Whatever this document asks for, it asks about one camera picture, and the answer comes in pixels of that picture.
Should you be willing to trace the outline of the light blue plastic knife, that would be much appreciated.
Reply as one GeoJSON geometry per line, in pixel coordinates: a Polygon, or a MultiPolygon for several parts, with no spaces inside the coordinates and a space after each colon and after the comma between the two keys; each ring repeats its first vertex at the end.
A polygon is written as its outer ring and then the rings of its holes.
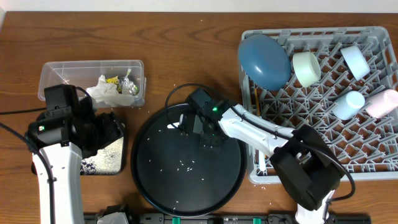
{"type": "Polygon", "coordinates": [[[260,171],[266,171],[266,156],[262,151],[258,151],[258,166],[260,171]]]}

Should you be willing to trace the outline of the light blue small plate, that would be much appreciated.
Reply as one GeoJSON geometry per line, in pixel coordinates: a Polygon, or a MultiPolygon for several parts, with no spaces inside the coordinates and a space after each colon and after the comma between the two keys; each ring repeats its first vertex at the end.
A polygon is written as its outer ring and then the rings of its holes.
{"type": "Polygon", "coordinates": [[[341,54],[357,81],[360,81],[370,72],[370,67],[358,46],[343,48],[341,54]]]}

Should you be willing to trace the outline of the dark blue plate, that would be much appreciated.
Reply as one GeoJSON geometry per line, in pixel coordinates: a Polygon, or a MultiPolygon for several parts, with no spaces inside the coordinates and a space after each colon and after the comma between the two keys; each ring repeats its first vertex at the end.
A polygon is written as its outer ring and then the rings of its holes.
{"type": "Polygon", "coordinates": [[[282,46],[266,35],[253,35],[238,47],[239,62],[257,85],[276,91],[284,87],[291,75],[289,56],[282,46]]]}

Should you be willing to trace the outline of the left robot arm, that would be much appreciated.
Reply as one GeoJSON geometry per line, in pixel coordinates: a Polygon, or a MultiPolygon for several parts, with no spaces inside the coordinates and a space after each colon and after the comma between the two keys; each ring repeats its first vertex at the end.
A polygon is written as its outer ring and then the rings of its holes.
{"type": "Polygon", "coordinates": [[[91,96],[79,99],[79,90],[65,84],[46,88],[47,109],[25,134],[39,183],[41,223],[84,223],[81,162],[124,136],[120,119],[113,112],[97,115],[91,96]]]}

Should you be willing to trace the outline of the teal bowl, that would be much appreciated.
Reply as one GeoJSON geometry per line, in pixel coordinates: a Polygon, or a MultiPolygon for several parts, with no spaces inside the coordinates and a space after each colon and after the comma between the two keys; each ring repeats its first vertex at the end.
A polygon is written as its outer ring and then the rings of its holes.
{"type": "Polygon", "coordinates": [[[320,80],[320,65],[313,53],[300,52],[294,54],[292,63],[297,80],[304,88],[320,80]]]}

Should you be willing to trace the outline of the wooden chopstick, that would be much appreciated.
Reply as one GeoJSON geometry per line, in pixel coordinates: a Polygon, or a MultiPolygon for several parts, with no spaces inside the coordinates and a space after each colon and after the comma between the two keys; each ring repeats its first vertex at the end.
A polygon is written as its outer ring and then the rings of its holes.
{"type": "Polygon", "coordinates": [[[256,103],[256,115],[258,117],[261,117],[261,107],[259,106],[257,87],[254,87],[254,99],[255,99],[255,103],[256,103]]]}

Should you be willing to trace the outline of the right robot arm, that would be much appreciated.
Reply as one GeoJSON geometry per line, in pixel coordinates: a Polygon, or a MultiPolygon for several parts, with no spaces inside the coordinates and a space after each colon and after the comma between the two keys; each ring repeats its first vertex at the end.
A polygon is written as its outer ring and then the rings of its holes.
{"type": "Polygon", "coordinates": [[[187,97],[193,114],[178,116],[178,127],[201,136],[202,146],[235,138],[269,158],[286,192],[297,203],[297,223],[326,223],[327,206],[344,171],[318,132],[268,122],[229,100],[199,88],[187,97]]]}

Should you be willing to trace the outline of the white tissue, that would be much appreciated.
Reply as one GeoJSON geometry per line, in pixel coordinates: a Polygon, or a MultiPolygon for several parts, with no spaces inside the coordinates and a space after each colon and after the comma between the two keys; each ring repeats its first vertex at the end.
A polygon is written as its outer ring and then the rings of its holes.
{"type": "Polygon", "coordinates": [[[107,83],[104,75],[100,76],[96,86],[89,87],[86,92],[97,103],[105,103],[112,107],[130,106],[134,102],[135,95],[123,95],[116,90],[116,85],[107,83]]]}

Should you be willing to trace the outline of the white cup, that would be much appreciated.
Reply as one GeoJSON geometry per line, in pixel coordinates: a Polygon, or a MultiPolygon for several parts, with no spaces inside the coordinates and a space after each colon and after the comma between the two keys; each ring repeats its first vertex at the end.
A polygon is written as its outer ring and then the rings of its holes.
{"type": "Polygon", "coordinates": [[[332,113],[339,119],[349,120],[365,105],[364,96],[358,91],[350,91],[339,97],[332,113]]]}

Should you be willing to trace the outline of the yellow snack wrapper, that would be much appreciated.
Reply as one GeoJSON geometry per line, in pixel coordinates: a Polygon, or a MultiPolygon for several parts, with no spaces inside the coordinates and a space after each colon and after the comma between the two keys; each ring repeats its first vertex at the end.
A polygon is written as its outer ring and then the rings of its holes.
{"type": "Polygon", "coordinates": [[[107,78],[107,79],[106,79],[106,82],[107,82],[107,83],[115,84],[115,85],[116,85],[116,90],[117,90],[119,93],[122,92],[122,87],[121,87],[121,84],[120,84],[120,78],[119,78],[118,76],[113,77],[113,78],[107,78]]]}

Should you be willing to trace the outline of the silver foil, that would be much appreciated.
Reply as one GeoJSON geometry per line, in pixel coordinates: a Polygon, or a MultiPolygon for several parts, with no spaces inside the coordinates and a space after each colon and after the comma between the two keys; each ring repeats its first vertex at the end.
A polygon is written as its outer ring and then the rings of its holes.
{"type": "Polygon", "coordinates": [[[125,76],[119,79],[120,93],[123,95],[136,95],[138,93],[138,88],[133,81],[129,79],[131,69],[127,70],[125,76]]]}

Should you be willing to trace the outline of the pink cup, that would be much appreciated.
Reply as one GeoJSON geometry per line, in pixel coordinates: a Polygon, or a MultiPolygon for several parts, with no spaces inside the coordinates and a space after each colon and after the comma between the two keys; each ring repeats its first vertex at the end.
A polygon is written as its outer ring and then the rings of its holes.
{"type": "Polygon", "coordinates": [[[397,91],[391,89],[384,90],[370,96],[366,102],[369,103],[365,109],[368,115],[374,118],[381,118],[397,107],[397,91]]]}

